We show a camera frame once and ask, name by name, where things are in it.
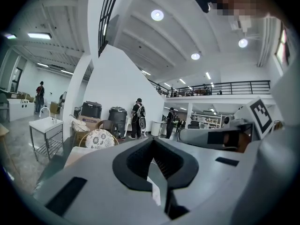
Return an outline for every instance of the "ceiling light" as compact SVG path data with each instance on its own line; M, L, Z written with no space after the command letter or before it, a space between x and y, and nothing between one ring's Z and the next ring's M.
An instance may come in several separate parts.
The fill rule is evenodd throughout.
M40 66L43 66L43 67L46 67L46 68L48 68L49 66L48 65L46 65L46 64L42 64L42 63L37 63L38 65L40 65Z
M150 73L147 73L147 72L145 72L144 70L142 70L142 72L145 73L145 74L147 74L147 75L149 75L149 76L151 76Z
M179 79L183 84L186 84L186 82L185 81L183 81L182 79Z
M240 41L239 41L239 46L241 47L241 48L244 48L244 47L247 47L247 45L248 45L248 41L247 41L247 39L241 39Z
M155 21L161 21L164 18L164 13L162 11L160 11L160 10L154 10L151 13L151 17Z
M210 74L206 73L206 75L207 75L208 79L210 80L211 79Z
M6 38L8 38L8 39L15 39L15 38L17 38L15 35L13 35L13 34L7 34L7 35L5 35L6 36Z
M192 59L193 60L198 60L200 58L200 55L198 53L193 53L192 54Z
M65 70L61 70L63 73L67 73L67 74L71 74L71 75L73 75L73 73L70 73L70 72L67 72L67 71L65 71Z
M31 38L51 39L50 33L46 32L29 32L28 36Z
M105 36L105 34L106 34L106 28L107 28L107 23L104 25L103 36Z

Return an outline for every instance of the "backpack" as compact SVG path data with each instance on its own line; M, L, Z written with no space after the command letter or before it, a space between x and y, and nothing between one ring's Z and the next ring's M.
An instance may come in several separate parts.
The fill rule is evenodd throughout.
M139 109L136 112L138 118L144 118L146 116L146 111L144 105L139 105Z
M45 94L45 89L42 87L41 91L39 92L40 97L43 97Z

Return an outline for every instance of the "white ceiling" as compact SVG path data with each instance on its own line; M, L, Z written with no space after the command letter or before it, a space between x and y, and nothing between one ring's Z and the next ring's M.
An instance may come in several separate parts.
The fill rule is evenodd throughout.
M78 0L29 0L7 31L17 39L7 44L33 62L73 72L84 52L77 7ZM30 38L28 32L47 32L52 39Z
M244 35L241 30L232 30L233 17L222 16L217 10L205 14L194 0L139 0L135 4L125 25L119 27L122 33L114 45L149 72L149 79L163 86L167 82L184 87L177 84L179 78L189 86L208 83L206 71L212 74L209 82L220 83L220 66L215 65L214 57L224 63L241 62L244 57L257 63L254 55L261 49L260 41L249 40L247 48L239 48L238 41ZM155 9L164 12L163 20L151 18ZM258 34L260 23L256 19L249 22L247 35ZM202 57L192 60L193 53Z

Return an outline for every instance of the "black trash can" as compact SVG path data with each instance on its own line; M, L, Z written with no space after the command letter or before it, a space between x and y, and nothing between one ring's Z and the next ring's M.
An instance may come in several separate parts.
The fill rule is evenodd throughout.
M112 107L109 110L108 120L118 124L118 131L116 136L123 138L125 134L127 111L122 107Z
M102 105L100 103L84 102L81 109L81 115L91 118L101 118Z

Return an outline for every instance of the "black pants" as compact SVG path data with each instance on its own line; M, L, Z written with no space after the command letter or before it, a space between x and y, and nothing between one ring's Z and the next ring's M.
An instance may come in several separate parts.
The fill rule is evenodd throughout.
M174 128L174 124L172 124L171 122L167 123L167 136L166 136L167 139L170 138L173 128Z
M141 137L140 119L139 118L133 118L131 126L132 126L131 137L135 138L135 134L136 134L137 138L140 138Z

